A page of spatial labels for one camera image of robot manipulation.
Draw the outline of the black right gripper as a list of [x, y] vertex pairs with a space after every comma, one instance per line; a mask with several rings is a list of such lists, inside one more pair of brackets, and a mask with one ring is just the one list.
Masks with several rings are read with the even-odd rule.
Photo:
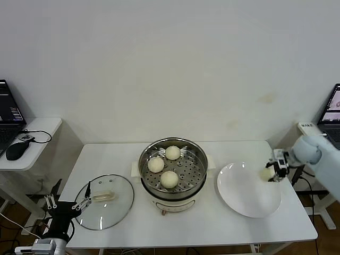
[[266, 165], [266, 169], [273, 170], [269, 172], [268, 182], [280, 182], [282, 178], [285, 178], [290, 173], [290, 167], [287, 162], [286, 156], [288, 153], [283, 149], [273, 150], [273, 161], [269, 161]]

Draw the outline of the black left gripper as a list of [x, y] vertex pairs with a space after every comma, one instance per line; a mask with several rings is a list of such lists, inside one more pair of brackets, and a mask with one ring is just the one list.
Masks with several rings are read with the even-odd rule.
[[80, 216], [80, 211], [85, 210], [91, 203], [91, 182], [89, 181], [84, 193], [84, 197], [79, 202], [58, 202], [57, 193], [60, 188], [62, 179], [52, 187], [50, 194], [44, 196], [46, 209], [51, 210], [49, 214], [52, 217], [50, 227], [48, 229], [49, 238], [69, 239], [68, 230], [71, 221]]

